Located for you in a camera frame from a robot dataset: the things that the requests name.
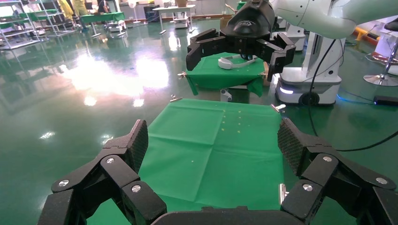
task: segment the metal shelf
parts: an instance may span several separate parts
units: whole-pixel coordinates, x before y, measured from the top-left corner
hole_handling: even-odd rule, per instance
[[[58,22],[58,23],[53,23],[53,25],[45,25],[44,28],[59,27],[59,26],[61,26],[61,25],[68,24],[68,23],[70,23],[70,22],[60,22],[60,23]]]
[[[47,37],[49,37],[49,38],[62,37],[67,34],[71,34],[73,32],[75,32],[75,30],[60,30],[60,31],[55,32],[54,34],[47,35]]]
[[[42,0],[43,3],[53,2],[53,0]],[[29,1],[29,4],[40,4],[40,1]]]
[[[55,15],[61,15],[61,14],[63,14],[63,13],[58,12],[58,13],[48,14],[48,16],[55,16]]]
[[[18,3],[20,3],[20,1],[0,1],[0,7],[1,6],[13,6]]]
[[[10,50],[10,49],[15,49],[15,48],[20,48],[20,47],[23,47],[26,45],[32,45],[32,44],[35,44],[38,42],[40,42],[40,41],[39,40],[27,40],[27,41],[23,41],[23,42],[19,42],[19,43],[13,42],[13,43],[10,43],[10,46],[7,46],[7,45],[0,46],[0,49]]]
[[[20,22],[20,21],[24,21],[24,20],[28,20],[28,19],[27,18],[21,18],[19,20],[14,20],[14,21],[9,21],[9,22],[0,22],[0,24],[15,23],[15,22]]]
[[[34,29],[21,30],[20,32],[14,32],[14,33],[11,33],[11,34],[7,34],[7,32],[6,32],[6,33],[4,33],[4,36],[5,37],[12,37],[12,36],[16,36],[16,35],[20,35],[20,34],[24,34],[24,33],[28,33],[28,32],[33,32],[33,31],[34,31]]]

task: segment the green table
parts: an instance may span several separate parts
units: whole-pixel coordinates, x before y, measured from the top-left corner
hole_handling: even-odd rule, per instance
[[[80,17],[82,22],[92,23],[92,22],[100,22],[100,21],[119,21],[124,20],[123,12],[116,13],[104,13],[102,15],[83,15]]]
[[[80,17],[82,23],[91,23],[92,29],[94,31],[94,35],[91,37],[95,38],[98,37],[101,33],[97,33],[95,30],[94,22],[99,21],[115,21],[118,22],[120,20],[124,20],[124,13],[123,12],[116,12],[116,13],[104,13],[102,15],[83,15]],[[125,32],[122,32],[122,29],[119,28],[118,36],[124,35]]]
[[[31,12],[31,13],[20,13],[19,15],[22,18],[29,18],[35,22],[35,21],[40,21],[40,20],[46,20],[47,16],[43,15],[45,14],[45,12],[47,12],[48,14],[54,14],[57,13],[56,9],[48,9],[48,10],[41,10],[41,11],[36,11],[36,12]]]
[[[277,145],[280,122],[280,114],[265,105],[171,102],[148,128],[139,175],[168,212],[242,205],[278,210],[278,185],[284,183]],[[88,224],[124,220],[118,211],[109,200]]]
[[[220,53],[202,58],[199,64],[192,70],[186,71],[187,80],[194,95],[198,94],[196,85],[203,88],[223,89],[242,84],[247,84],[247,89],[261,97],[264,72],[263,61],[257,59],[254,63],[243,68],[222,69],[218,66],[220,57],[227,57],[231,53]],[[234,59],[233,63],[242,63],[244,59]]]

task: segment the person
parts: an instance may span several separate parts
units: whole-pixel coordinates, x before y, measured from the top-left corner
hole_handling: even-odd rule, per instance
[[[109,5],[107,1],[102,0],[98,4],[98,12],[99,13],[110,13]]]
[[[75,8],[75,15],[76,16],[83,16],[83,15],[87,15],[87,9],[86,9],[86,5],[84,4],[84,0],[73,0],[73,7]],[[83,27],[83,32],[87,31],[86,25],[84,24],[84,22],[82,21],[82,19],[80,18],[80,24]]]

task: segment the white object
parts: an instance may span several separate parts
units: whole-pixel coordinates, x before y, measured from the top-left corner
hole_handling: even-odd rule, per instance
[[[183,19],[174,19],[174,28],[187,28],[189,26],[188,17]]]
[[[276,15],[327,38],[340,39],[358,24],[396,15],[391,0],[270,0]]]
[[[177,6],[170,6],[170,7],[159,7],[159,8],[154,8],[153,11],[159,11],[159,18],[161,21],[161,32],[159,34],[164,34],[166,30],[163,29],[163,23],[162,23],[162,17],[161,15],[163,13],[178,13],[178,12],[190,12],[189,13],[189,18],[191,20],[191,31],[193,30],[192,28],[192,12],[191,9],[194,8],[195,5],[187,5],[186,7],[177,7]]]
[[[279,24],[279,29],[286,28],[287,22],[282,17],[278,16],[277,23]]]
[[[276,86],[276,96],[281,102],[307,104],[305,97],[309,92],[315,70],[332,41],[332,39],[310,33],[303,66],[300,68],[285,67],[280,74]],[[312,93],[319,97],[318,104],[330,105],[335,103],[341,83],[338,69],[344,44],[345,38],[336,40],[316,74]]]
[[[221,57],[218,59],[218,66],[223,69],[233,69],[233,68],[242,68],[245,67],[251,63],[254,63],[257,59],[257,56],[253,56],[252,60],[248,60],[244,63],[239,63],[239,64],[233,64],[231,59],[240,59],[240,55],[233,55],[233,56],[228,56],[228,57]]]
[[[270,0],[270,4],[275,14],[291,25],[311,31],[303,66],[285,67],[276,88],[279,100],[294,104],[309,91],[317,66],[336,39],[316,74],[313,89],[319,104],[333,104],[341,82],[338,68],[345,38],[358,24],[398,12],[398,1],[391,0]]]
[[[306,42],[306,35],[304,34],[304,29],[301,27],[296,27],[290,23],[286,26],[286,32],[274,32],[271,38],[275,37],[278,33],[285,34],[296,46],[296,51],[302,51],[304,48],[304,43]]]
[[[129,3],[129,7],[134,9],[134,16],[136,17],[136,19],[135,19],[135,21],[133,23],[140,23],[141,21],[137,20],[137,12],[136,12],[137,2],[136,2],[136,0],[129,0],[128,3]]]
[[[117,34],[118,37],[123,36],[126,32],[122,32],[127,29],[126,22],[124,20],[119,20],[118,22],[111,22],[107,24],[109,31],[111,32],[119,32]]]

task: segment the metal clamp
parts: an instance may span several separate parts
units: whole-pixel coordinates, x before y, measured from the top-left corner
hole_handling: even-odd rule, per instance
[[[179,100],[181,100],[181,99],[183,99],[182,97],[176,97],[176,95],[171,95],[171,100],[170,100],[170,102],[176,102],[176,101],[179,101]]]
[[[277,112],[277,113],[283,113],[284,111],[283,110],[281,110],[281,109],[283,109],[283,108],[285,108],[286,107],[286,105],[285,104],[282,104],[282,105],[279,105],[279,106],[275,106],[274,104],[271,104],[271,107]]]
[[[282,202],[289,194],[289,192],[286,191],[286,185],[284,184],[279,184],[278,191],[279,191],[279,204],[282,205]]]
[[[182,73],[177,74],[177,76],[178,76],[178,79],[181,80],[181,79],[183,79],[184,77],[186,77],[187,74],[186,74],[186,72],[183,71]]]

